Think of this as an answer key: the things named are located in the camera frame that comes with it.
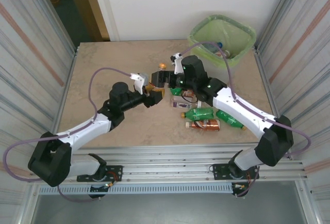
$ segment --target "bottle cap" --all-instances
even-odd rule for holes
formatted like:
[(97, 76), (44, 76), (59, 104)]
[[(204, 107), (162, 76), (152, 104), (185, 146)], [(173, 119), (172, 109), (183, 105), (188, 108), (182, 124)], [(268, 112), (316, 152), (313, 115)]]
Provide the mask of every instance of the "bottle cap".
[(165, 70), (167, 68), (165, 63), (160, 63), (159, 68)]

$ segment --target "green plastic bin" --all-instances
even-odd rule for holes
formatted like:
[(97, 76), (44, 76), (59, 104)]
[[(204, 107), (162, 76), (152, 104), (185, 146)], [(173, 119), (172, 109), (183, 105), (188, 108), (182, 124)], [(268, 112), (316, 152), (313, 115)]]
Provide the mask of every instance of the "green plastic bin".
[[(190, 46), (203, 41), (221, 42), (222, 50), (230, 51), (228, 64), (234, 74), (241, 59), (256, 42), (256, 32), (253, 28), (224, 15), (211, 15), (200, 22), (188, 37)], [(228, 83), (228, 72), (222, 57), (210, 52), (203, 45), (194, 47), (191, 54), (202, 60), (209, 76)]]

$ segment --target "bottle label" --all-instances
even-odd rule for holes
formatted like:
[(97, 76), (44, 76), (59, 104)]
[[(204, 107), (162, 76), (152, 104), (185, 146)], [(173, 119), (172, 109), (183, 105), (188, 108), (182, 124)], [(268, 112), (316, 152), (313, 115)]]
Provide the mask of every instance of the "bottle label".
[(200, 121), (193, 121), (191, 123), (191, 127), (194, 129), (203, 129), (207, 131), (219, 131), (220, 130), (220, 122), (219, 120), (200, 120)]
[(190, 90), (187, 90), (187, 91), (183, 91), (182, 92), (182, 95), (184, 97), (190, 97), (190, 98), (193, 98), (195, 95), (194, 95), (194, 92), (193, 91), (190, 91)]
[(234, 120), (233, 118), (228, 118), (227, 123), (233, 124), (233, 123), (236, 123), (236, 120)]
[(190, 109), (191, 108), (191, 104), (173, 102), (173, 107), (174, 108), (180, 108), (180, 109)]

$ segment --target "beige table surface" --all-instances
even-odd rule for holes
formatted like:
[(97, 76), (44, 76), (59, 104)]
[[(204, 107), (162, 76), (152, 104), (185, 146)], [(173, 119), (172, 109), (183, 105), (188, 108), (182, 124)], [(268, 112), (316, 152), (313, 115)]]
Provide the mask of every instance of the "beige table surface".
[[(151, 74), (165, 62), (172, 70), (170, 56), (188, 47), (186, 40), (82, 43), (79, 47), (60, 131), (70, 129), (93, 116), (87, 98), (90, 77), (98, 68), (113, 67), (127, 73)], [(92, 99), (98, 109), (109, 98), (114, 83), (123, 81), (133, 89), (133, 81), (113, 71), (102, 71), (94, 79)], [(242, 60), (234, 76), (237, 94), (256, 107), (271, 113), (259, 71), (252, 52)], [(125, 120), (110, 133), (89, 142), (86, 147), (123, 147), (152, 145), (183, 145), (210, 143), (256, 142), (249, 131), (230, 127), (221, 121), (219, 132), (188, 130), (180, 117), (183, 109), (170, 107), (171, 94), (150, 108), (137, 106), (125, 112)]]

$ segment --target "brown bottle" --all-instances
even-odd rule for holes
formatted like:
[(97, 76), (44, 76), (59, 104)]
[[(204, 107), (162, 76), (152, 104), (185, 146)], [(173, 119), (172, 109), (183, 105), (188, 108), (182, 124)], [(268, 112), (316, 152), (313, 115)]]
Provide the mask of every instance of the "brown bottle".
[(200, 120), (194, 122), (186, 122), (187, 129), (202, 129), (207, 131), (219, 131), (220, 130), (220, 121), (217, 119), (212, 120)]

